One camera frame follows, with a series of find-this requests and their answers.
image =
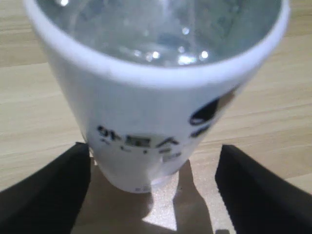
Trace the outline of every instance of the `wooden table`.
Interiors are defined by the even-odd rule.
[[[188,209],[198,211],[196,225],[202,233],[212,232],[209,219],[214,231],[234,233],[214,181],[223,143],[236,145],[282,178],[312,193],[311,41],[312,1],[293,1],[286,37],[191,157],[194,183],[208,208],[199,204],[200,197],[196,201],[186,196],[181,209],[185,214]],[[80,140],[78,126],[51,75],[21,1],[1,0],[0,190],[42,168]],[[129,198],[108,195],[107,191],[114,189],[107,189],[109,185],[96,167],[92,180],[74,234],[100,230],[187,233],[188,225],[194,225],[189,222],[184,231],[175,231],[172,198],[177,177],[154,194],[154,207],[148,215],[127,213],[125,202],[118,201]],[[119,218],[114,222],[103,219],[109,217],[103,208],[108,201],[115,203]]]

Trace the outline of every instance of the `wood grain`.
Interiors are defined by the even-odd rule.
[[[234,233],[214,182],[221,144],[236,145],[312,193],[311,41],[312,1],[292,1],[287,35],[191,157],[195,185],[208,206],[214,230]],[[0,1],[0,190],[42,168],[79,140],[78,126],[21,1]],[[166,192],[154,196],[146,223],[176,229],[172,207],[176,183],[177,178]],[[97,192],[90,191],[88,197]],[[73,233],[103,230],[96,206],[86,201]],[[116,233],[124,231],[117,228],[120,224],[115,226]]]

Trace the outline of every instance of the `clear water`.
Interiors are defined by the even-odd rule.
[[[38,0],[77,41],[154,66],[206,64],[247,50],[271,29],[280,0]]]

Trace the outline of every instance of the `cup rim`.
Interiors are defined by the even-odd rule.
[[[159,67],[121,60],[96,51],[55,26],[36,0],[24,0],[23,3],[37,35],[66,61],[105,79],[154,88],[191,88],[239,77],[244,80],[246,74],[259,67],[278,45],[287,29],[290,14],[289,0],[281,0],[277,19],[270,31],[257,44],[235,56],[208,64]]]

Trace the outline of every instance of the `black holder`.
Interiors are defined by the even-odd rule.
[[[69,234],[88,190],[90,168],[88,145],[76,143],[1,192],[0,234]],[[312,233],[312,196],[238,148],[222,147],[215,178],[238,234]]]

